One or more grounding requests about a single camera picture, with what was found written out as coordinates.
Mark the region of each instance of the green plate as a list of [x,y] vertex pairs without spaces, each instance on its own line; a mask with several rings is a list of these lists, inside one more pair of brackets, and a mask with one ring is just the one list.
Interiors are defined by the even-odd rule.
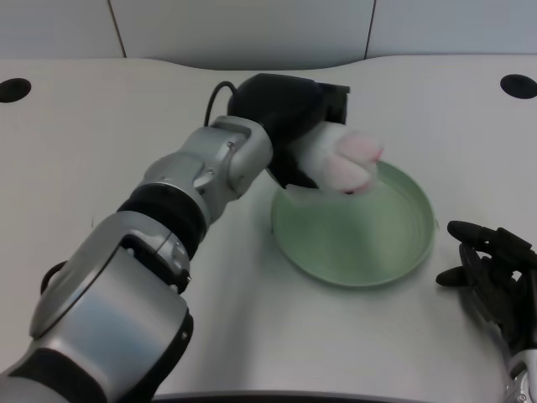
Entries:
[[432,249],[435,214],[403,171],[378,163],[364,196],[298,203],[286,191],[272,205],[276,242],[305,272],[337,285],[381,285],[419,266]]

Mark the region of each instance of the silver robot arm segment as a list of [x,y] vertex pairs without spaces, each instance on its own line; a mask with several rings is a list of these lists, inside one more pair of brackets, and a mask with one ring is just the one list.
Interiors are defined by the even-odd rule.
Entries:
[[180,293],[199,242],[272,157],[258,123],[226,116],[151,165],[42,295],[0,401],[149,401],[190,341]]

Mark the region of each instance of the robotic hand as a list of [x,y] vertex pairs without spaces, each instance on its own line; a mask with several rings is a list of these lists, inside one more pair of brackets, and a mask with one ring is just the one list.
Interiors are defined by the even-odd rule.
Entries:
[[[228,202],[267,167],[281,186],[353,192],[373,181],[378,144],[337,126],[346,120],[347,87],[257,75],[232,89],[228,116],[208,125],[209,109],[206,126],[151,165],[118,211],[56,267],[55,280],[44,279],[33,341],[0,378],[1,401],[151,400],[190,341],[193,320],[180,293]],[[336,134],[321,135],[327,131]],[[349,154],[360,142],[366,152]],[[334,181],[338,170],[344,181]]]
[[536,402],[537,254],[531,244],[503,228],[493,231],[453,221],[447,230],[461,241],[462,266],[439,274],[436,282],[471,290],[483,317],[500,328],[513,356],[504,402]]

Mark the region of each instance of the white wall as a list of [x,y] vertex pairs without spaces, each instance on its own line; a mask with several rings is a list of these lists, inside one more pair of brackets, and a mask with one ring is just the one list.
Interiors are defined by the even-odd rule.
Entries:
[[204,68],[537,54],[537,0],[0,0],[0,58],[122,57],[111,6],[127,57]]
[[208,69],[361,60],[373,0],[112,0],[129,57]]
[[536,0],[377,0],[368,57],[537,54]]
[[107,0],[0,0],[0,58],[122,55]]

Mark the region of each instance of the black cable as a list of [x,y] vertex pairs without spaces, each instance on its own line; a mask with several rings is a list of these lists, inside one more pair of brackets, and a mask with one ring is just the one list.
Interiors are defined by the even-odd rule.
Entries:
[[232,94],[235,97],[237,95],[237,89],[235,86],[229,82],[229,81],[222,81],[220,84],[215,86],[215,89],[212,90],[211,97],[209,98],[209,103],[207,104],[207,110],[205,112],[205,121],[203,122],[204,126],[209,126],[209,119],[211,118],[211,110],[212,110],[212,104],[215,101],[216,95],[218,95],[218,92],[224,87],[228,87],[230,90],[232,90]]
[[67,261],[58,263],[52,269],[47,271],[46,275],[44,275],[43,279],[41,280],[41,290],[40,290],[41,294],[43,294],[44,291],[49,286],[49,281],[52,278],[52,276],[55,275],[56,273],[58,273],[61,270],[61,268],[64,267],[65,263],[67,263]]

